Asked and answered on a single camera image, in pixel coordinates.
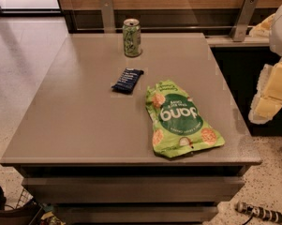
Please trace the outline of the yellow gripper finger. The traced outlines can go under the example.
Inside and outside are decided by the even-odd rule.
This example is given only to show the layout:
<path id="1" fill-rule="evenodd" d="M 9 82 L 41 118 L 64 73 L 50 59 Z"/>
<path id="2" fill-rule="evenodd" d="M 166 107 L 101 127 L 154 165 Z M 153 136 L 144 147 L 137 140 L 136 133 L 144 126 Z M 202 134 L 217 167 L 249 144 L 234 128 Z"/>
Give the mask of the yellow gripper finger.
<path id="1" fill-rule="evenodd" d="M 274 66 L 265 65 L 261 70 L 248 119 L 253 124 L 263 125 L 271 121 L 281 108 L 282 59 Z"/>
<path id="2" fill-rule="evenodd" d="M 271 25 L 273 22 L 274 14 L 267 17 L 265 20 L 254 26 L 249 35 L 254 38 L 267 38 L 270 33 Z"/>

